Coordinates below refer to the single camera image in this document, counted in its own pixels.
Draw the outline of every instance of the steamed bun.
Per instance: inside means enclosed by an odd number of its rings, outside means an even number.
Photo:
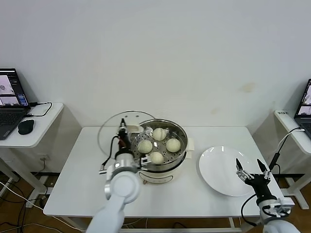
[[[172,153],[179,151],[180,150],[180,141],[177,140],[176,138],[171,138],[166,143],[166,149]]]
[[[159,152],[152,152],[150,154],[151,162],[154,164],[162,164],[164,162],[164,157]]]
[[[152,137],[155,141],[162,141],[166,137],[166,131],[162,128],[156,128],[152,133]]]
[[[148,140],[142,140],[138,143],[138,151],[142,154],[148,154],[152,150],[152,143]]]

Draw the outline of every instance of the power outlet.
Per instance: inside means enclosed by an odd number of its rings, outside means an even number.
[[[47,154],[40,154],[39,158],[40,158],[41,161],[43,161],[43,160],[45,160],[45,161],[50,160],[50,157]]]

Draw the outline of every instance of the steamer basket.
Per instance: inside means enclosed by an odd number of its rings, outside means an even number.
[[[188,137],[186,132],[176,123],[164,120],[164,119],[152,119],[147,120],[140,123],[140,126],[144,128],[144,131],[141,133],[132,133],[131,141],[132,141],[132,152],[134,153],[134,158],[136,161],[139,161],[141,157],[144,157],[144,154],[139,153],[138,151],[138,143],[144,139],[151,141],[153,144],[152,152],[160,152],[164,156],[164,163],[161,165],[155,165],[153,163],[149,163],[144,168],[147,169],[148,172],[153,173],[162,173],[168,172],[175,168],[177,168],[186,157],[186,147],[188,144]],[[167,135],[166,138],[162,141],[155,141],[152,138],[153,130],[156,128],[163,128]],[[171,153],[166,149],[166,143],[169,139],[176,138],[180,141],[181,147],[178,152]]]

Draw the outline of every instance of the wooden floor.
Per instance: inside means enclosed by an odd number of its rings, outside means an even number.
[[[7,178],[5,176],[0,176],[0,181],[6,181]],[[46,182],[46,186],[53,187],[57,178],[49,177]],[[22,192],[28,196],[32,187],[27,184],[23,179],[20,179],[16,185],[22,190]],[[284,180],[280,181],[281,187],[286,187],[286,183]],[[308,184],[303,190],[302,193],[306,198],[309,205],[311,205],[311,184]],[[21,198],[16,195],[6,192],[3,198],[11,201],[22,201]],[[301,210],[296,200],[294,199],[296,206],[293,208],[291,215],[288,218],[288,221],[293,223],[302,233],[311,233],[311,210]],[[13,228],[7,224],[3,224],[4,222],[10,222],[12,224],[17,224],[18,214],[22,208],[23,203],[8,203],[6,201],[0,200],[0,232],[5,231],[7,229]],[[125,223],[130,223],[137,220],[136,218],[129,218],[125,220]],[[226,218],[163,218],[163,219],[148,219],[147,228],[172,228],[175,222],[180,222],[187,228],[219,228],[219,227],[229,227],[229,221]],[[239,219],[234,219],[235,225],[238,227],[240,224]],[[52,217],[45,216],[41,210],[37,208],[31,208],[26,210],[26,217],[24,224],[28,223],[38,223],[45,226],[57,228],[63,233],[77,233],[79,231],[71,229],[65,224],[57,221]],[[145,228],[146,219],[141,219],[135,224],[132,224],[135,228]],[[183,228],[183,226],[177,224],[176,228]],[[23,228],[24,233],[55,233],[56,231],[46,229],[40,226],[30,225]],[[257,226],[249,231],[250,233],[261,233],[262,226]]]

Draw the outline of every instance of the laptop keyboard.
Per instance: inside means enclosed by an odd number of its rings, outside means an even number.
[[[14,125],[24,114],[15,113],[0,113],[0,126]]]
[[[311,132],[311,123],[301,123],[301,126],[303,126],[306,131]]]

